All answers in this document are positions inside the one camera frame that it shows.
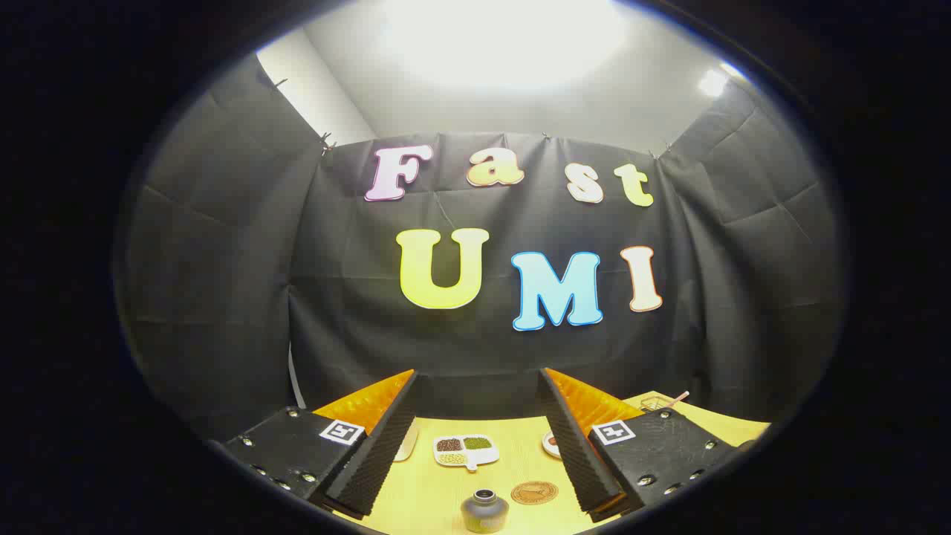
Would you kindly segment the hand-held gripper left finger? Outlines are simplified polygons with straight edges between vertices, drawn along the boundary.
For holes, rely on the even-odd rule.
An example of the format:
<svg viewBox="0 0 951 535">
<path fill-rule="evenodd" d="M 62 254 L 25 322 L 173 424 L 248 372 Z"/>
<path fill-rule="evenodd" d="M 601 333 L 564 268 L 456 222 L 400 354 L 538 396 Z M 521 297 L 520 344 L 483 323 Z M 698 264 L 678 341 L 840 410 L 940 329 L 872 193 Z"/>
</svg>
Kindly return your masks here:
<svg viewBox="0 0 951 535">
<path fill-rule="evenodd" d="M 223 450 L 282 492 L 360 520 L 417 416 L 418 378 L 408 369 L 319 409 L 285 407 Z"/>
</svg>

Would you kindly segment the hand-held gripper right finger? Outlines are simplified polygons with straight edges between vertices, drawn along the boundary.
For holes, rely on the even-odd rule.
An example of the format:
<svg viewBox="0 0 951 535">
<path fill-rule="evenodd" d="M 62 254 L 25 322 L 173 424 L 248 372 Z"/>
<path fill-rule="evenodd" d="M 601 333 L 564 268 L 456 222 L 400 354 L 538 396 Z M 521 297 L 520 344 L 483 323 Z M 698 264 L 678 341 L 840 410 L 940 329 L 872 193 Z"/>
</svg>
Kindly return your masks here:
<svg viewBox="0 0 951 535">
<path fill-rule="evenodd" d="M 668 502 L 741 453 L 673 406 L 642 411 L 554 369 L 538 373 L 537 399 L 594 521 Z"/>
</svg>

